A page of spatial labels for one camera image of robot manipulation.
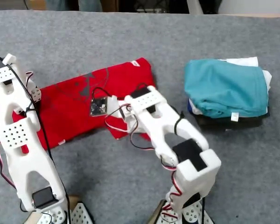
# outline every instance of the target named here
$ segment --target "metal base plate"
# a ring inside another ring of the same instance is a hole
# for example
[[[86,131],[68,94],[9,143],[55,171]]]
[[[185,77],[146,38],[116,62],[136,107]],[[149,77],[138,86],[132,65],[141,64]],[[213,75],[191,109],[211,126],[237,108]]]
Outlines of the metal base plate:
[[[53,224],[60,223],[62,213],[49,211],[48,214],[49,215],[43,214],[37,224],[50,224],[50,221]],[[75,209],[72,211],[71,224],[93,224],[90,215],[88,214],[88,211],[83,203],[78,203]]]
[[[166,213],[176,215],[172,210],[166,211]],[[182,210],[182,217],[178,220],[167,217],[160,213],[157,222],[155,224],[201,224],[202,205],[200,202],[196,202]],[[214,224],[206,211],[204,211],[204,224]]]

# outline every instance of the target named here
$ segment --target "white cloth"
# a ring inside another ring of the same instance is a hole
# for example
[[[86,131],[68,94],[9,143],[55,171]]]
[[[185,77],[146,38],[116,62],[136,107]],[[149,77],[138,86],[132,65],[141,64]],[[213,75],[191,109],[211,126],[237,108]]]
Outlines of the white cloth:
[[[258,58],[257,57],[244,57],[244,58],[228,58],[228,59],[219,59],[221,61],[225,61],[232,64],[242,65],[242,66],[253,66],[258,67]],[[269,90],[271,88],[270,83],[272,80],[272,75],[267,70],[262,70],[263,76],[266,81],[266,89],[269,93]],[[192,107],[192,113],[200,115],[202,114],[201,110],[199,110],[193,103],[193,101],[189,98],[190,106]]]

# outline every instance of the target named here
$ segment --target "white wire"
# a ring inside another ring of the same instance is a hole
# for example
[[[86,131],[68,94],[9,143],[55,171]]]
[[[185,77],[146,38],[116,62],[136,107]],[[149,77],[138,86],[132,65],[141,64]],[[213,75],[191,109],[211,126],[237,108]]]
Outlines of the white wire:
[[[126,132],[126,133],[129,133],[131,130],[123,130],[123,129],[121,129],[121,128],[118,128],[118,127],[114,127],[114,126],[111,126],[111,125],[109,125],[108,123],[107,123],[107,121],[105,120],[105,123],[106,123],[106,125],[109,127],[109,128],[112,128],[112,129],[114,129],[114,130],[117,130],[117,131],[120,131],[120,132]]]
[[[135,127],[135,125],[137,124],[137,120],[136,120],[135,123],[133,124],[133,126],[131,127],[131,129],[127,129],[127,130],[124,130],[124,129],[121,129],[121,128],[118,128],[118,127],[111,126],[111,125],[109,125],[109,124],[107,123],[107,118],[110,116],[110,114],[106,116],[106,118],[105,118],[105,123],[106,123],[106,125],[107,125],[109,128],[112,128],[112,129],[114,129],[114,130],[117,130],[117,131],[120,131],[120,132],[125,132],[125,133],[130,133],[131,130],[133,130],[134,127]]]

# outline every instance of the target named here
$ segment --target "blue cloth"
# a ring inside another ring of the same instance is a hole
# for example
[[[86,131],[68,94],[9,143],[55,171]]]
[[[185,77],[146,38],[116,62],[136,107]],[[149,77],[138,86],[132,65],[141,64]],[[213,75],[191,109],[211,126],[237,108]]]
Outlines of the blue cloth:
[[[215,59],[191,60],[185,67],[184,89],[194,105],[211,118],[258,117],[266,114],[268,94],[260,67]]]

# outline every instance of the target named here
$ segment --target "folded clothes stack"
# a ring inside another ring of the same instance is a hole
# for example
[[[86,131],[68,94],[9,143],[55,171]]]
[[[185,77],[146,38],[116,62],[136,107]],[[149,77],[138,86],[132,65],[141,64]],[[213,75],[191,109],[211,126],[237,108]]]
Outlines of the folded clothes stack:
[[[271,79],[257,57],[191,60],[185,67],[188,110],[204,130],[260,126],[269,116]]]

